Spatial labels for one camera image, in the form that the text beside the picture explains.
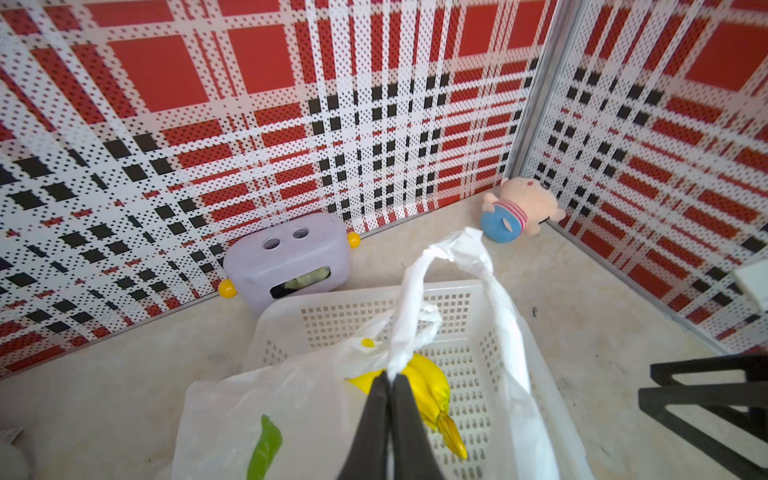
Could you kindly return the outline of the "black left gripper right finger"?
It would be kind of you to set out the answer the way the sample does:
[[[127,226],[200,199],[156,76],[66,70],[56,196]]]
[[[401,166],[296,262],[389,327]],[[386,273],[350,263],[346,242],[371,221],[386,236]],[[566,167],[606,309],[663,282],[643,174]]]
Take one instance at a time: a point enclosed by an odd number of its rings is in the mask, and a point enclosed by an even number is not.
[[[443,479],[408,379],[398,374],[389,395],[394,478]]]

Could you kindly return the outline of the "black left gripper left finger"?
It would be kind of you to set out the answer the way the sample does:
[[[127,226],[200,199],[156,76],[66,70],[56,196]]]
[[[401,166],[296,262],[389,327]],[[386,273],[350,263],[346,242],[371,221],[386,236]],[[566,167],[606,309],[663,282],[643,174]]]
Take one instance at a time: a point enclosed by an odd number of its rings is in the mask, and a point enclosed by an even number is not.
[[[386,373],[374,378],[339,480],[387,478],[391,433],[390,385]]]

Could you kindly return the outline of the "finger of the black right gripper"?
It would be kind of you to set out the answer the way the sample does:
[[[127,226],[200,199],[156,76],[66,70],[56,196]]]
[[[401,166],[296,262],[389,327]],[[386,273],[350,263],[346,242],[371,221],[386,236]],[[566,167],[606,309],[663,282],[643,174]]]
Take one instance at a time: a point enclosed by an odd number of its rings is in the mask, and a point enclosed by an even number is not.
[[[739,479],[765,479],[767,461],[730,444],[767,442],[765,386],[668,386],[638,392],[639,408]]]
[[[767,380],[767,356],[765,354],[728,355],[703,359],[658,363],[650,366],[650,377],[660,386],[679,386],[673,379],[678,374],[697,374],[740,370],[745,382]]]

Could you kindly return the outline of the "yellow banana bunch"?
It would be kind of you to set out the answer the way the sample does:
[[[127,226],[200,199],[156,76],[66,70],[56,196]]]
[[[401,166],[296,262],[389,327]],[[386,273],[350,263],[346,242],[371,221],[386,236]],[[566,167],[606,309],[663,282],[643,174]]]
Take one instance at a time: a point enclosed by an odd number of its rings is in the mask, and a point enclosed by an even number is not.
[[[419,414],[426,425],[442,436],[447,448],[460,460],[468,452],[450,417],[451,387],[443,371],[428,358],[414,353],[402,371],[409,381]]]

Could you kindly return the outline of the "translucent white plastic bag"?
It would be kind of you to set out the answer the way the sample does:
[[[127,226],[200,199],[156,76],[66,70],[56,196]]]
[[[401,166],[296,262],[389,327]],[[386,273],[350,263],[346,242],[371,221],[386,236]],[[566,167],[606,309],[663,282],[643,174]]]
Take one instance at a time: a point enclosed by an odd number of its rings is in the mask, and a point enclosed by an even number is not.
[[[482,234],[467,228],[428,246],[406,270],[394,308],[330,347],[187,391],[174,479],[332,479],[349,454],[372,382],[389,382],[431,345],[443,318],[428,283],[477,280],[502,357],[492,399],[487,479],[556,479],[559,468],[532,393],[520,315],[496,279]]]

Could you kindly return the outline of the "white perforated plastic basket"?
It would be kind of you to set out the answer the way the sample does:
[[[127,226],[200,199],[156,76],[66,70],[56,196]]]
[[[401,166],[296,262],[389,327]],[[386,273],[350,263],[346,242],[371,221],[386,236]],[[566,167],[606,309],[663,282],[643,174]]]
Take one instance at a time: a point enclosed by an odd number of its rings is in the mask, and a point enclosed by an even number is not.
[[[243,367],[279,365],[288,358],[330,347],[355,334],[374,316],[394,308],[399,287],[379,287],[286,297],[257,322]],[[491,306],[477,280],[428,283],[425,299],[443,323],[434,342],[421,350],[445,373],[451,386],[451,415],[468,449],[459,460],[438,433],[433,451],[449,479],[487,479],[491,429],[497,423],[492,399],[500,392],[502,357]],[[526,325],[522,327],[532,393],[552,442],[563,479],[590,479],[586,451],[548,366]]]

